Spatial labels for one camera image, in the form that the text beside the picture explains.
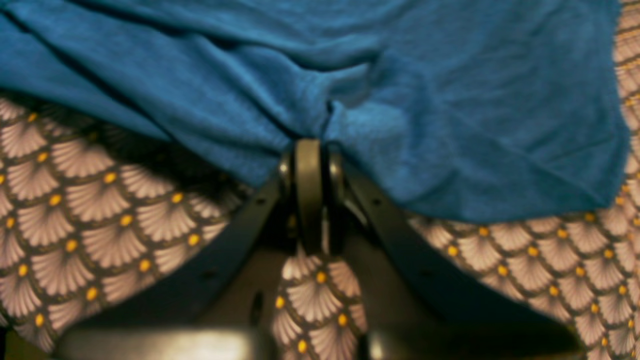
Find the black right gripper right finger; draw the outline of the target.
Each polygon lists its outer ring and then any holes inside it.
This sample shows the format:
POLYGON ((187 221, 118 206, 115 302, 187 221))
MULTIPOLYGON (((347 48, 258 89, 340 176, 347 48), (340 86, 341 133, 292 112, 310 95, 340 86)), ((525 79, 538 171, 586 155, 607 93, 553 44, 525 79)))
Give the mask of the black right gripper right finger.
POLYGON ((322 151, 327 250, 361 289, 358 360, 580 360, 576 333, 498 293, 432 248, 338 146, 322 151))

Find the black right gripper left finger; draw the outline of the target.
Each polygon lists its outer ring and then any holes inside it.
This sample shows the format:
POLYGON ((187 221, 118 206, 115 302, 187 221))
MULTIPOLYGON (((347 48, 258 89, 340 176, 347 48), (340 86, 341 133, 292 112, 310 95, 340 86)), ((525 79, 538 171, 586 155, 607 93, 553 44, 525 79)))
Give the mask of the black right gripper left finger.
POLYGON ((55 360, 274 360, 282 267, 322 251, 322 146, 302 139, 218 237, 172 274, 74 325, 55 360))

